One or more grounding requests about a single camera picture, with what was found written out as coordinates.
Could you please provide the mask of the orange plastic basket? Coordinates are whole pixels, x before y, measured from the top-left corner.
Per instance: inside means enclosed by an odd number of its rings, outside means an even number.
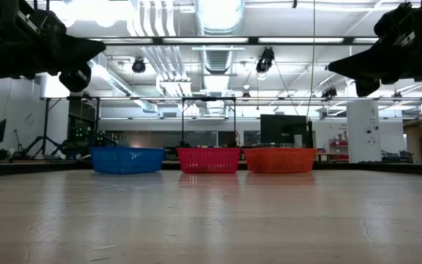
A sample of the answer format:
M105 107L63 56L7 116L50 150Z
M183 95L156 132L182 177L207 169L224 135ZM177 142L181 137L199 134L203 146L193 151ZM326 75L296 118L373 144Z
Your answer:
M314 148L262 147L243 151L248 170L265 174L310 172L317 154Z

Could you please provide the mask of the black overhead light bar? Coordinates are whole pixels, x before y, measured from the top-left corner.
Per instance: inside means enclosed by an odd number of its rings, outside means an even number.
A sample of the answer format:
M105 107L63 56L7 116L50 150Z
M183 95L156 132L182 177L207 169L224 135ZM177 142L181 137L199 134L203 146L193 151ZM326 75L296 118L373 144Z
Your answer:
M371 45L377 37L99 37L106 45Z

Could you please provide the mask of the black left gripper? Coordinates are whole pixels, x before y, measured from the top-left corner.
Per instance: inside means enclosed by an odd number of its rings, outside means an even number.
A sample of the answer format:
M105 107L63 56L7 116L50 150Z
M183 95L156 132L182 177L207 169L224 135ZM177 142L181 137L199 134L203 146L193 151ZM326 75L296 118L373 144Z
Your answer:
M39 73L57 76L71 92L85 89L92 75L87 62L106 49L97 40L70 36L49 9L15 0L14 27L1 44L2 78L33 79Z

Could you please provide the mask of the silver ventilation duct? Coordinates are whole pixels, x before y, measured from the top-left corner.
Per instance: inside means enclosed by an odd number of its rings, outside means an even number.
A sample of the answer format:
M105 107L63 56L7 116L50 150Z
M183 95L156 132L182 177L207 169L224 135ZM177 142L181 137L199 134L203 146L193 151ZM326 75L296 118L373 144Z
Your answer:
M194 0L197 35L236 37L243 23L245 0ZM225 45L206 46L200 53L203 88L207 95L222 97L228 88L234 52Z

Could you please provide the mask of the white air duct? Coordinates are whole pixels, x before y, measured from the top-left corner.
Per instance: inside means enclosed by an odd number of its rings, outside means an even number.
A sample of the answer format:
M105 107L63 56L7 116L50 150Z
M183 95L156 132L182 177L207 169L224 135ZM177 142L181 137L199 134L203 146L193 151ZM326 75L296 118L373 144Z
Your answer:
M144 112L158 113L158 107L154 103L149 103L147 100L139 99L139 96L122 78L108 69L108 60L103 53L100 53L93 59L89 60L87 64L91 67L93 75L100 77L116 91L139 105Z

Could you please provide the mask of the white pillar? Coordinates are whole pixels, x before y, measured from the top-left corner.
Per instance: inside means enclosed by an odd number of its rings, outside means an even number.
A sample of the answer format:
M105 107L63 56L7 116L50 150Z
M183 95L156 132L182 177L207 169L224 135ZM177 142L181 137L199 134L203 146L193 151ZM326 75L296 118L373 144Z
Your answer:
M382 160L378 102L355 100L347 104L349 162Z

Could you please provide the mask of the blue plastic basket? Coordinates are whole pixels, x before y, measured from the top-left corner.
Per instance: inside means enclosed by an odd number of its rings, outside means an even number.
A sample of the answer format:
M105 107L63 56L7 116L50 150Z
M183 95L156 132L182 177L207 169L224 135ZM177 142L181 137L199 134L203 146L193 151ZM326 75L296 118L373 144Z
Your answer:
M126 175L160 171L165 157L162 148L90 147L96 172Z

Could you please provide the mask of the red plastic basket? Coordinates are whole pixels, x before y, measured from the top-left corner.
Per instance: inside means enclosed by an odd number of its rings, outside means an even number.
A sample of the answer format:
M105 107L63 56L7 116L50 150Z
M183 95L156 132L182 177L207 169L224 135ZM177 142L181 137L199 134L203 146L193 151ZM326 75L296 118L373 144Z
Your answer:
M180 169L188 174L234 174L241 149L181 147L177 149Z

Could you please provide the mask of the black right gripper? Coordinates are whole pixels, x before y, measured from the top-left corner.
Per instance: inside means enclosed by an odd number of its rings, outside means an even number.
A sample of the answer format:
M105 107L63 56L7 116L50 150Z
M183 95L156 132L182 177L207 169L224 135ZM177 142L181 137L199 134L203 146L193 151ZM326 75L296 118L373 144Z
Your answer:
M422 81L422 0L419 7L404 2L386 12L374 33L378 41L372 47L333 61L327 69L355 80L360 97L401 79Z

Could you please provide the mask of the black background workstation frame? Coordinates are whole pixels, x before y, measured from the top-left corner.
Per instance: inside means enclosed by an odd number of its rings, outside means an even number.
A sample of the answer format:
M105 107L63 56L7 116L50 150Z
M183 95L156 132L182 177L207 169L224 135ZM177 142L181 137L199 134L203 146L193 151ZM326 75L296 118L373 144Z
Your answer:
M166 102L168 104L175 103L177 106L181 105L182 116L180 119L185 120L186 107L185 104L190 102L190 105L196 104L198 102L222 102L223 110L226 110L228 106L233 112L236 112L238 106L255 106L260 109L263 106L290 106L298 114L302 112L297 110L297 107L305 106L308 110L312 105L312 102L321 103L323 108L326 103L331 101L337 101L339 103L347 103L348 98L300 98L300 97L212 97L212 96L202 96L202 97L91 97L88 95L82 96L68 96L65 98L40 98L40 100L51 101L55 100L56 102L61 100L72 100L72 101L90 101L95 100L96 105L96 121L95 124L98 124L98 121L102 119L100 116L101 103L103 101L131 101L136 105L140 106L145 112L153 112L159 114L159 120L166 120L162 114L155 109L158 102Z

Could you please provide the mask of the red shelf bins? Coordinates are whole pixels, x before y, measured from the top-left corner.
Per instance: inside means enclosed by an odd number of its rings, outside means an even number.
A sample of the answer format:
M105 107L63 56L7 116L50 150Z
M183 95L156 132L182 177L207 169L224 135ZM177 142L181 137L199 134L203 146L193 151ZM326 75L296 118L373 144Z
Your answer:
M330 139L329 147L332 162L349 161L349 142L346 139Z

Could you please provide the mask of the black equipment rack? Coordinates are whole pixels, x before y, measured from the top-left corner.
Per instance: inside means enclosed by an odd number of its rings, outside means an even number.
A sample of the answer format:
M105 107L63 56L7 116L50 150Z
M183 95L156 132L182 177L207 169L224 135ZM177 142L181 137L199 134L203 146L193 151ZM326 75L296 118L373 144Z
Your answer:
M71 159L89 154L96 134L97 108L89 100L71 100L68 111L66 151Z

